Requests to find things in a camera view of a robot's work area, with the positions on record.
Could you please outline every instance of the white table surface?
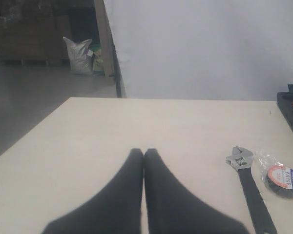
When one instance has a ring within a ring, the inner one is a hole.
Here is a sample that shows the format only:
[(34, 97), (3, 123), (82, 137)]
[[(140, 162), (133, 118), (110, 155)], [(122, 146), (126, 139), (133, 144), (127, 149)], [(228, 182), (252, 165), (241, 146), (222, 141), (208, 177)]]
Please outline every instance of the white table surface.
[[(233, 146), (264, 149), (293, 168), (293, 133), (275, 102), (70, 98), (0, 157), (0, 234), (40, 233), (115, 175), (131, 148), (157, 148), (196, 196), (254, 229)], [(279, 234), (293, 234), (293, 200), (252, 174)], [(147, 233), (142, 205), (143, 233)]]

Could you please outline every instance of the wrench head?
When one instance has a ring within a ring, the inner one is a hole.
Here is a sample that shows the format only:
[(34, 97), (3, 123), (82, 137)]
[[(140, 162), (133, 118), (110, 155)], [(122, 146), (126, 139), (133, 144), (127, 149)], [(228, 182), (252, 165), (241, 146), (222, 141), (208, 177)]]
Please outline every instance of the wrench head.
[(252, 162), (253, 153), (239, 146), (235, 146), (232, 149), (232, 155), (226, 157), (226, 163), (232, 166), (236, 171), (251, 167)]

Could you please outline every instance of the concrete floor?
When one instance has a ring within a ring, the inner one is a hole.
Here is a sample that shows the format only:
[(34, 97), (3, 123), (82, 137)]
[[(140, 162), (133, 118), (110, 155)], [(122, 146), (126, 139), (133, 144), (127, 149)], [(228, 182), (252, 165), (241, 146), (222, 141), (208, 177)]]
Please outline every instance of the concrete floor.
[(0, 64), (0, 155), (70, 97), (116, 98), (103, 76), (77, 76), (69, 65)]

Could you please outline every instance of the black wrench handle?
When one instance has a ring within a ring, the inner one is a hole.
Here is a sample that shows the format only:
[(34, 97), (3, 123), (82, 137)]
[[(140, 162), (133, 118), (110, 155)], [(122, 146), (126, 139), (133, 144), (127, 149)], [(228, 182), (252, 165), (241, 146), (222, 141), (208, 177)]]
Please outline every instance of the black wrench handle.
[(240, 169), (238, 174), (256, 234), (277, 234), (272, 218), (251, 174), (251, 168)]

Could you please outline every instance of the black electrical tape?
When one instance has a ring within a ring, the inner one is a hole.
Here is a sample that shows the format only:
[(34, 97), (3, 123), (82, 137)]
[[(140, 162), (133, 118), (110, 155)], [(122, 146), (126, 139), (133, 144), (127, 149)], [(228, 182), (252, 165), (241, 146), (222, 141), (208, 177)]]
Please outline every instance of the black electrical tape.
[(273, 166), (267, 171), (265, 184), (280, 197), (293, 198), (293, 170), (284, 166)]

